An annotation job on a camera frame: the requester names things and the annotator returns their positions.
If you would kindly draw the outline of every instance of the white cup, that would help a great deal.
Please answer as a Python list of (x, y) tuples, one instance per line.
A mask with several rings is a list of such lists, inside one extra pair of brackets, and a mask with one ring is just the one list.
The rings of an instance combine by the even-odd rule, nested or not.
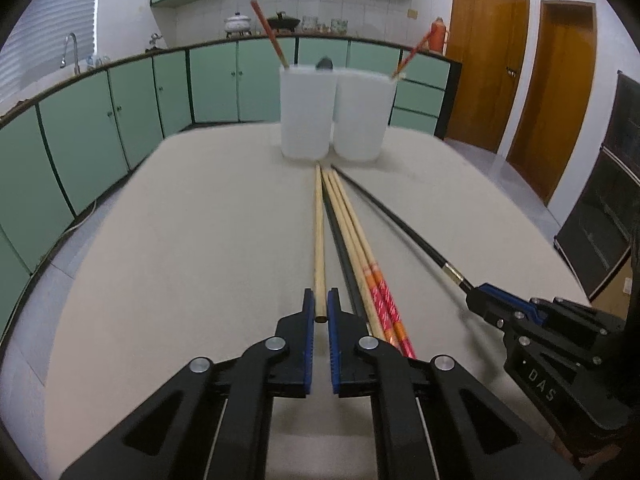
[(380, 155), (396, 95), (388, 75), (338, 69), (334, 110), (334, 148), (347, 160), (366, 162)]
[(289, 158), (327, 156), (334, 116), (337, 73), (315, 66), (280, 67), (280, 148)]

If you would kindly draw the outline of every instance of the white pot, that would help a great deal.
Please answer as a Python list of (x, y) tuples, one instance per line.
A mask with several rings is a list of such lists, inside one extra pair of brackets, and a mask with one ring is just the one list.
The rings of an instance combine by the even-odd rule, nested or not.
[(225, 18), (225, 32), (249, 32), (251, 30), (251, 18), (236, 12), (235, 16)]

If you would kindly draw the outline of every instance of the window blind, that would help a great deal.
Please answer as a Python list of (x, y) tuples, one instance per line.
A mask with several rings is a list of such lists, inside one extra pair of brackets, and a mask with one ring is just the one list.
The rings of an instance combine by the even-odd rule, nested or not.
[[(78, 57), (94, 51), (95, 0), (32, 0), (0, 50), (0, 101), (60, 68), (65, 36)], [(67, 65), (73, 64), (69, 40)]]

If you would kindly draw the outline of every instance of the metal bolt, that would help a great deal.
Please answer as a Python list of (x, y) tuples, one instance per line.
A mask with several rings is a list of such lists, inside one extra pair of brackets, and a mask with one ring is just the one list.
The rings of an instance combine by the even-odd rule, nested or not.
[(264, 342), (264, 345), (269, 349), (269, 350), (282, 350), (284, 348), (284, 345), (286, 345), (287, 342), (284, 341), (283, 338), (281, 337), (270, 337), (267, 339), (267, 341)]
[(360, 345), (361, 348), (364, 348), (365, 350), (373, 350), (378, 346), (378, 340), (375, 337), (366, 335), (360, 338), (360, 340), (358, 341), (358, 344)]
[(209, 370), (209, 360), (206, 357), (196, 357), (189, 363), (189, 370), (195, 374), (201, 374)]
[(456, 362), (448, 355), (436, 357), (436, 360), (433, 363), (436, 365), (438, 370), (442, 370), (443, 372), (453, 370), (453, 367), (456, 365)]

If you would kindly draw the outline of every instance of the countertop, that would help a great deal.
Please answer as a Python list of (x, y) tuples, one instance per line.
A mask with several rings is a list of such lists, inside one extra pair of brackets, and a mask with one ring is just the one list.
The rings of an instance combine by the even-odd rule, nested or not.
[[(165, 140), (107, 216), (60, 317), (46, 385), (46, 439), (60, 473), (196, 356), (220, 362), (273, 335), (313, 286), (314, 167), (283, 158), (279, 124)], [(473, 283), (587, 304), (529, 220), (440, 140), (389, 128), (380, 158), (330, 156)], [(422, 360), (453, 356), (540, 434), (549, 427), (506, 375), (502, 333), (348, 190)], [(325, 221), (326, 282), (348, 295)], [(267, 478), (373, 479), (368, 399), (331, 393), (326, 325), (316, 325), (306, 400), (277, 399)]]
[[(394, 48), (398, 48), (398, 49), (403, 49), (403, 50), (411, 50), (413, 47), (412, 46), (406, 46), (406, 45), (402, 45), (402, 44), (398, 44), (398, 43), (388, 43), (386, 41), (382, 41), (382, 40), (370, 40), (367, 38), (360, 38), (360, 37), (356, 37), (356, 36), (345, 36), (345, 35), (338, 35), (338, 34), (321, 34), (321, 33), (278, 33), (277, 36), (279, 38), (324, 38), (327, 40), (345, 40), (345, 41), (361, 41), (364, 43), (373, 43), (373, 44), (380, 44), (380, 45), (385, 45), (385, 46), (391, 46)], [(153, 50), (149, 50), (148, 52), (143, 52), (141, 54), (136, 54), (135, 56), (130, 56), (130, 57), (123, 57), (121, 59), (117, 59), (117, 60), (113, 60), (107, 64), (102, 65), (100, 68), (96, 68), (94, 70), (90, 70), (90, 71), (86, 71), (86, 72), (82, 72), (79, 76), (71, 76), (68, 79), (65, 79), (64, 81), (61, 81), (53, 86), (51, 86), (50, 88), (46, 89), (43, 92), (40, 92), (39, 94), (35, 95), (32, 98), (29, 99), (25, 99), (25, 100), (21, 100), (20, 102), (18, 102), (13, 108), (11, 108), (10, 110), (8, 110), (4, 115), (0, 116), (0, 128), (2, 128), (3, 126), (5, 126), (5, 124), (11, 122), (13, 119), (15, 119), (18, 115), (20, 115), (21, 113), (23, 113), (25, 110), (27, 110), (28, 108), (30, 108), (31, 106), (33, 106), (34, 104), (36, 104), (37, 102), (43, 100), (45, 97), (57, 92), (58, 90), (63, 89), (66, 86), (69, 86), (73, 83), (76, 83), (82, 79), (84, 79), (85, 77), (89, 77), (93, 74), (99, 73), (99, 72), (104, 72), (105, 70), (108, 70), (110, 68), (114, 68), (115, 66), (121, 65), (121, 64), (125, 64), (125, 63), (130, 63), (133, 61), (138, 61), (140, 59), (146, 59), (147, 57), (153, 57), (153, 56), (160, 56), (161, 54), (168, 54), (171, 52), (178, 52), (180, 50), (190, 50), (192, 48), (198, 48), (201, 46), (209, 46), (209, 45), (215, 45), (215, 44), (222, 44), (222, 43), (230, 43), (233, 41), (250, 41), (250, 40), (260, 40), (260, 39), (267, 39), (267, 35), (265, 34), (254, 34), (252, 36), (239, 36), (239, 37), (233, 37), (233, 38), (228, 38), (228, 39), (221, 39), (221, 40), (212, 40), (212, 41), (206, 41), (204, 43), (195, 43), (195, 44), (190, 44), (187, 46), (176, 46), (176, 47), (171, 47), (171, 48), (158, 48), (158, 49), (153, 49)], [(456, 63), (457, 61), (452, 60), (452, 59), (448, 59), (447, 57), (441, 56), (440, 54), (436, 53), (436, 52), (430, 52), (430, 51), (422, 51), (422, 54), (424, 54), (425, 56), (431, 56), (431, 57), (435, 57), (437, 59), (442, 59), (442, 60), (446, 60), (448, 62), (452, 62), (452, 63)]]

